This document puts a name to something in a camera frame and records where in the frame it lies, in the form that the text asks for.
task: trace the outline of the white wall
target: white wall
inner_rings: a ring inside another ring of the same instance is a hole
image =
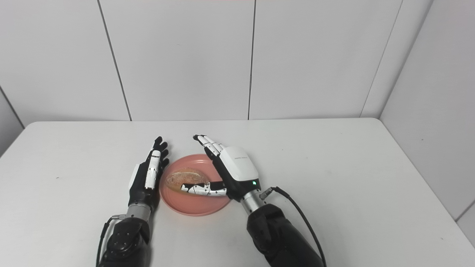
[[[434,1],[381,116],[455,219],[475,200],[474,10]]]
[[[129,119],[96,1],[0,1],[0,36],[0,85],[25,126]]]
[[[429,3],[101,0],[133,120],[377,117]],[[97,1],[2,1],[0,36],[25,125],[129,119]]]
[[[254,1],[101,4],[133,120],[247,119]]]
[[[21,127],[0,89],[0,156],[22,130],[23,127]]]
[[[258,0],[250,117],[359,117],[380,90],[365,113],[379,117],[389,95],[371,87],[380,62],[379,80],[394,81],[429,3]]]

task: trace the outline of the robotic finger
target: robotic finger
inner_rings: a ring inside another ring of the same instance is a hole
[[[222,144],[216,143],[206,135],[196,134],[193,136],[193,139],[198,141],[205,148],[206,155],[208,155],[210,159],[219,156],[224,149]]]
[[[152,151],[150,156],[150,163],[145,178],[145,189],[154,189],[155,181],[157,180],[158,167],[160,165],[161,152],[158,150]]]
[[[181,185],[183,192],[211,197],[226,196],[226,187],[221,181],[212,181],[209,183],[184,183]]]

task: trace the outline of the bread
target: bread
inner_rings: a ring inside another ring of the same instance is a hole
[[[173,191],[184,193],[181,191],[181,185],[184,183],[208,183],[209,180],[202,172],[192,169],[183,168],[168,175],[165,184]]]

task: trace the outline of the robotic hand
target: robotic hand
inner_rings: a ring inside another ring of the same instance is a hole
[[[162,142],[159,136],[147,159],[135,168],[133,183],[130,186],[129,208],[125,215],[114,215],[104,225],[97,266],[100,267],[145,267],[148,264],[150,241],[149,218],[157,207],[159,198],[158,182],[163,169],[168,165],[166,159],[168,144]],[[118,222],[107,242],[104,255],[99,263],[102,240],[109,223],[113,219],[123,219]]]
[[[257,170],[242,148],[225,147],[206,135],[195,135],[193,138],[204,147],[206,155],[213,161],[223,182],[183,184],[182,191],[209,196],[226,194],[230,199],[240,202],[248,214],[247,231],[257,250],[265,256],[270,266],[326,265],[300,232],[285,218],[282,210],[264,202],[263,199],[272,190],[281,191],[281,189],[269,188],[265,192],[261,191]]]

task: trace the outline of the tabletop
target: tabletop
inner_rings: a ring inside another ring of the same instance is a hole
[[[126,212],[130,176],[153,140],[163,136],[174,161],[203,153],[194,134],[243,147],[262,187],[281,187],[302,208],[329,267],[475,266],[475,249],[370,118],[30,124],[0,158],[2,265],[94,266],[102,226]],[[291,203],[266,201],[315,248]],[[237,202],[203,217],[160,203],[150,266],[268,266],[246,221]]]

